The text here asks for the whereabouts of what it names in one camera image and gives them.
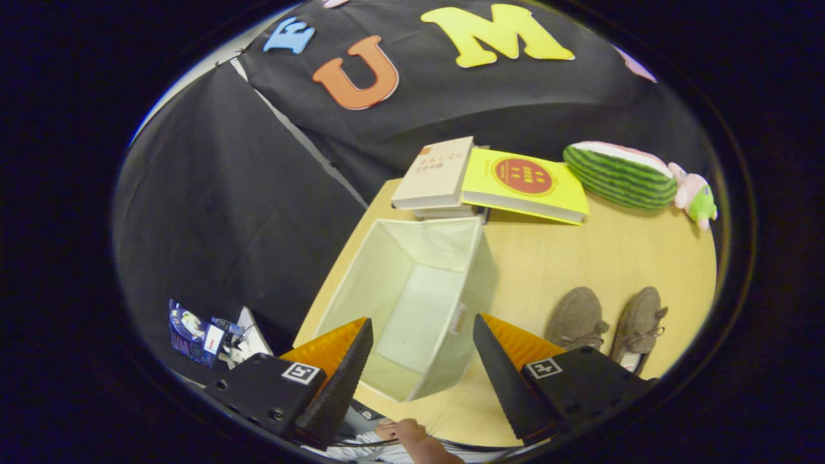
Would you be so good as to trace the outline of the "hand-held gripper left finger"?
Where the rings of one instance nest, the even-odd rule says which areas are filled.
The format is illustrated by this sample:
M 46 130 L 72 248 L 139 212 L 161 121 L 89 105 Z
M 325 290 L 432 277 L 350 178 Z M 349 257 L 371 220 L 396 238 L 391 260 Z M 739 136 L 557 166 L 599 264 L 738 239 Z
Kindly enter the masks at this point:
M 326 449 L 338 435 L 373 347 L 361 317 L 280 356 L 254 354 L 206 393 L 268 434 Z

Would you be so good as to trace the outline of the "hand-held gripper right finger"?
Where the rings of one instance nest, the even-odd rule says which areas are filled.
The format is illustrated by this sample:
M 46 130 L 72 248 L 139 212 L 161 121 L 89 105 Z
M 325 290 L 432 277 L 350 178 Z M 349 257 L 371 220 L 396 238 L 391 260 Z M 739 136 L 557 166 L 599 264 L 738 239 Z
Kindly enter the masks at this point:
M 491 314 L 472 341 L 518 440 L 533 445 L 610 419 L 656 384 L 591 346 L 562 349 Z

